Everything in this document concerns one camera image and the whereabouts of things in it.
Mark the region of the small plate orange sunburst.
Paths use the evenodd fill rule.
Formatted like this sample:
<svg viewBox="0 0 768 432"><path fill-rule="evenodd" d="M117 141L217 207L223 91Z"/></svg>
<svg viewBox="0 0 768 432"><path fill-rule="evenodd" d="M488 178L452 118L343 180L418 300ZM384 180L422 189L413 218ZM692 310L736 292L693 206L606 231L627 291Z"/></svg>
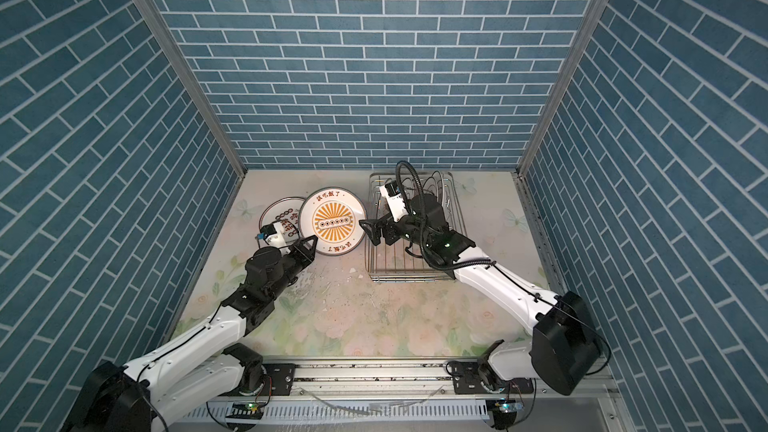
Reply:
<svg viewBox="0 0 768 432"><path fill-rule="evenodd" d="M317 238L316 251L340 256L353 251L365 237L360 220L367 218L363 202L340 187L327 187L311 193L299 212L303 237Z"/></svg>

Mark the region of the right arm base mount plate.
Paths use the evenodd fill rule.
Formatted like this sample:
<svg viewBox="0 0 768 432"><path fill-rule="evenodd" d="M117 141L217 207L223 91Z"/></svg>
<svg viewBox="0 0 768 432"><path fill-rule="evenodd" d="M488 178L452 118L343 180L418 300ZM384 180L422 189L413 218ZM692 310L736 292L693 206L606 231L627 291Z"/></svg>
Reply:
<svg viewBox="0 0 768 432"><path fill-rule="evenodd" d="M489 365L479 361L450 360L444 369L452 380L454 392L459 395L469 394L532 394L533 381L528 378L502 380Z"/></svg>

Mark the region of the large plate green rim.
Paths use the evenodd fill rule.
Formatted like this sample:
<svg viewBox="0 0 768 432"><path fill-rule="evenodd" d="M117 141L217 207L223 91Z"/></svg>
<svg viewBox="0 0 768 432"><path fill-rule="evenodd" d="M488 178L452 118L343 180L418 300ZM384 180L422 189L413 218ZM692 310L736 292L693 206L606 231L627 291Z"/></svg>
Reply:
<svg viewBox="0 0 768 432"><path fill-rule="evenodd" d="M284 197L267 206L259 218L259 228L279 221L285 229L287 240L301 236L299 225L300 210L305 202L303 197Z"/></svg>

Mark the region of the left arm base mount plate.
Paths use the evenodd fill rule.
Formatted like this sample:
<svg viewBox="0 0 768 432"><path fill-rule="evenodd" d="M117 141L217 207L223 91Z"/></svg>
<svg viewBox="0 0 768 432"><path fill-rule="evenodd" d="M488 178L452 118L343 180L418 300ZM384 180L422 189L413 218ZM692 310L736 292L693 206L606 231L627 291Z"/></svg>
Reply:
<svg viewBox="0 0 768 432"><path fill-rule="evenodd" d="M262 365L263 389L261 396L287 397L291 394L297 365L294 363L267 363Z"/></svg>

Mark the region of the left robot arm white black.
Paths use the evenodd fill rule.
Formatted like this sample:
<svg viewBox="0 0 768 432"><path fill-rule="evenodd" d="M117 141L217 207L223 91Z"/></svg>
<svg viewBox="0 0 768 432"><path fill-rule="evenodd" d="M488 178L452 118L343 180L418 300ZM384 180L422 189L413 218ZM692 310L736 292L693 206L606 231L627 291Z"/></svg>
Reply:
<svg viewBox="0 0 768 432"><path fill-rule="evenodd" d="M226 392L271 385L263 357L242 343L274 311L279 295L315 259L316 236L265 246L245 263L245 281L190 330L124 365L107 361L87 377L65 431L166 431Z"/></svg>

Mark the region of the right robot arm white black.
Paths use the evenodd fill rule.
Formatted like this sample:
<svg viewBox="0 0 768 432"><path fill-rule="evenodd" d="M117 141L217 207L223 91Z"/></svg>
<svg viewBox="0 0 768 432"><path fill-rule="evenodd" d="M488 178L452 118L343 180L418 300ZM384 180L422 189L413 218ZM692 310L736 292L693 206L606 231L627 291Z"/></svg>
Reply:
<svg viewBox="0 0 768 432"><path fill-rule="evenodd" d="M449 226L437 197L424 190L416 169L401 160L394 179L380 188L388 211L360 225L374 245L404 240L432 270L490 298L530 335L526 346L494 342L478 359L481 383L496 392L517 379L542 380L568 396L581 380L597 373L609 356L607 341L594 326L586 302L574 292L557 294L500 265L473 240Z"/></svg>

